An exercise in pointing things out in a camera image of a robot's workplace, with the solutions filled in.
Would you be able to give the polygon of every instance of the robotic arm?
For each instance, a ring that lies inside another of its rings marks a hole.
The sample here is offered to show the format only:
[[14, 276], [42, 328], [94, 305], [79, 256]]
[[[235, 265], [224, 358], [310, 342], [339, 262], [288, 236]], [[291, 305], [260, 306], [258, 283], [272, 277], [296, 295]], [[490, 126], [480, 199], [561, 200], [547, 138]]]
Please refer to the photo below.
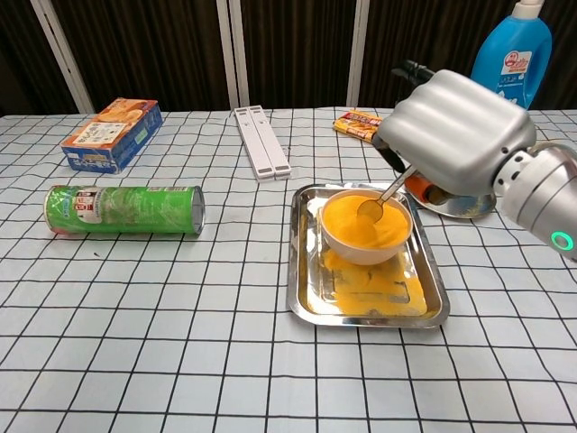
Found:
[[535, 146], [523, 108], [440, 70], [397, 104], [377, 135], [378, 147], [452, 194], [502, 196], [508, 218], [577, 261], [577, 154]]

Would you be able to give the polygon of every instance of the blue bottle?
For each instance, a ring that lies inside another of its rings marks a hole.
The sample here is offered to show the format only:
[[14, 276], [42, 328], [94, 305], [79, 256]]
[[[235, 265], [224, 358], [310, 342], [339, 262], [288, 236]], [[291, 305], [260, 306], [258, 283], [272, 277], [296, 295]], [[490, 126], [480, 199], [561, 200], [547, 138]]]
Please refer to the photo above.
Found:
[[551, 32], [539, 19], [543, 0], [521, 0], [482, 44], [471, 79], [529, 108], [551, 57]]

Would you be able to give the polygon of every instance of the table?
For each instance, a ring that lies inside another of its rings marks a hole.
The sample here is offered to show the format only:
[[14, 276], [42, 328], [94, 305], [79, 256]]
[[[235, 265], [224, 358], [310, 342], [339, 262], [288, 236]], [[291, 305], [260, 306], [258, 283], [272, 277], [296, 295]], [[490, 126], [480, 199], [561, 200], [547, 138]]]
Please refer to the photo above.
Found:
[[[576, 431], [577, 265], [498, 212], [420, 213], [452, 303], [441, 328], [314, 327], [287, 309], [294, 191], [394, 179], [331, 129], [344, 111], [267, 111], [293, 174], [260, 184], [228, 112], [164, 114], [120, 175], [63, 159], [87, 116], [0, 119], [0, 429]], [[577, 110], [531, 114], [539, 138], [577, 141]], [[206, 226], [55, 235], [54, 184], [201, 185]]]

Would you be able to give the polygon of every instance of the metal spoon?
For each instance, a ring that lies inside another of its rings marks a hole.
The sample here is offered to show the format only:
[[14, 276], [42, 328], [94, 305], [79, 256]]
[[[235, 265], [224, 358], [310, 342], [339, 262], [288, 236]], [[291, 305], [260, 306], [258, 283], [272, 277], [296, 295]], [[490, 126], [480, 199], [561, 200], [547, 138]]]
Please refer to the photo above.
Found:
[[403, 173], [398, 176], [398, 178], [393, 183], [390, 184], [390, 186], [380, 195], [379, 198], [363, 201], [357, 209], [357, 216], [366, 216], [371, 219], [373, 224], [379, 221], [382, 218], [382, 206], [385, 204], [385, 202], [389, 198], [393, 197], [397, 190], [405, 183], [405, 180], [416, 172], [417, 169], [409, 165], [407, 169], [403, 171]]

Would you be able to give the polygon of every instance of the spilled yellow powder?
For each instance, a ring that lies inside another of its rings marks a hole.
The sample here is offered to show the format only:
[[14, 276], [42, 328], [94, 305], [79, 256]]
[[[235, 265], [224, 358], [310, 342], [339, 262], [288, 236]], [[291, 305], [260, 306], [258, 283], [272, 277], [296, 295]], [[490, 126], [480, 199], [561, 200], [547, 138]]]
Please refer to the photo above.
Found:
[[335, 305], [345, 316], [418, 317], [427, 312], [423, 287], [402, 253], [372, 266], [345, 261], [333, 250], [323, 253], [333, 273]]
[[364, 196], [345, 196], [332, 201], [324, 211], [325, 227], [340, 241], [359, 248], [382, 248], [400, 244], [407, 237], [408, 221], [397, 208], [385, 203], [383, 217], [372, 223], [367, 216], [357, 216]]

